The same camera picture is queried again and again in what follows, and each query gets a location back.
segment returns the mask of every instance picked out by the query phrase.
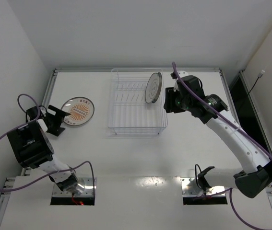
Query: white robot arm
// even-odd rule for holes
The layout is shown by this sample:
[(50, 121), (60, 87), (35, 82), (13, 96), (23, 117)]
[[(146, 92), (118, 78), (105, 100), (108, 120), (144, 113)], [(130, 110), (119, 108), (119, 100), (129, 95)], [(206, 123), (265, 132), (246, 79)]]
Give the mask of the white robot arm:
[(242, 128), (232, 117), (227, 105), (220, 97), (215, 94), (206, 96), (202, 89), (202, 83), (197, 77), (181, 76), (182, 72), (178, 74), (194, 93), (236, 125), (236, 128), (229, 126), (209, 107), (193, 97), (181, 82), (176, 81), (174, 87), (166, 88), (164, 105), (166, 112), (191, 112), (194, 117), (199, 118), (222, 139), (241, 164), (241, 168), (238, 169), (217, 169), (214, 166), (206, 168), (198, 174), (199, 186), (203, 190), (217, 185), (237, 188), (247, 197), (254, 198), (272, 182), (272, 162), (262, 150), (237, 132)]
[(37, 115), (37, 108), (33, 107), (26, 111), (32, 121), (26, 123), (7, 134), (15, 157), (23, 168), (41, 169), (46, 174), (56, 172), (49, 176), (61, 191), (69, 191), (72, 194), (81, 194), (85, 187), (78, 181), (75, 171), (69, 171), (70, 167), (62, 163), (56, 156), (45, 133), (49, 132), (59, 136), (64, 130), (60, 125), (68, 113), (53, 106), (49, 106), (56, 112), (55, 115), (41, 113), (38, 120), (33, 120)]

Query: orange pattern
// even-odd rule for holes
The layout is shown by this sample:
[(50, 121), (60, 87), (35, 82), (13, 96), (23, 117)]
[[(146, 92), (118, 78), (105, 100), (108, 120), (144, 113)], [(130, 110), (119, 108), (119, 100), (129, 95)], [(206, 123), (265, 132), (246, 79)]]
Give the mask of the orange pattern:
[(75, 121), (81, 121), (85, 119), (88, 114), (89, 114), (89, 108), (87, 105), (80, 103), (74, 105), (70, 110), (69, 110), (70, 118)]

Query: dish rack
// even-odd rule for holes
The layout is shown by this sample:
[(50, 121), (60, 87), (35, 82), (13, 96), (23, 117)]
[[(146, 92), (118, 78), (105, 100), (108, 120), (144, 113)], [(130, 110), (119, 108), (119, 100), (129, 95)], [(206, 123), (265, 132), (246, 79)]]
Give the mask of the dish rack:
[(150, 76), (162, 69), (113, 69), (108, 109), (112, 136), (154, 136), (168, 125), (164, 83), (157, 102), (145, 102)]

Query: plate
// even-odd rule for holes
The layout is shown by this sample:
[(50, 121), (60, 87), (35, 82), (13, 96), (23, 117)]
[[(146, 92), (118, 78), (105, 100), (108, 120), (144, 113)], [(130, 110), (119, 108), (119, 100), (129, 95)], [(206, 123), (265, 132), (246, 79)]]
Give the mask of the plate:
[(155, 103), (160, 95), (162, 86), (162, 75), (161, 73), (153, 73), (147, 82), (145, 89), (145, 101), (147, 103)]
[(74, 97), (63, 104), (61, 110), (71, 115), (63, 122), (69, 126), (80, 126), (88, 122), (94, 114), (94, 104), (85, 97)]

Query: red wire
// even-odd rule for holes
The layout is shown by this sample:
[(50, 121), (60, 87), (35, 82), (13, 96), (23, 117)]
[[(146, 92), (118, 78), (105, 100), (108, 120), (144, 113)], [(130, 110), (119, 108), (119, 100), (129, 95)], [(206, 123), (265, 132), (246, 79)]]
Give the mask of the red wire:
[(72, 202), (75, 203), (76, 205), (79, 205), (78, 202), (74, 199), (74, 194), (72, 194)]

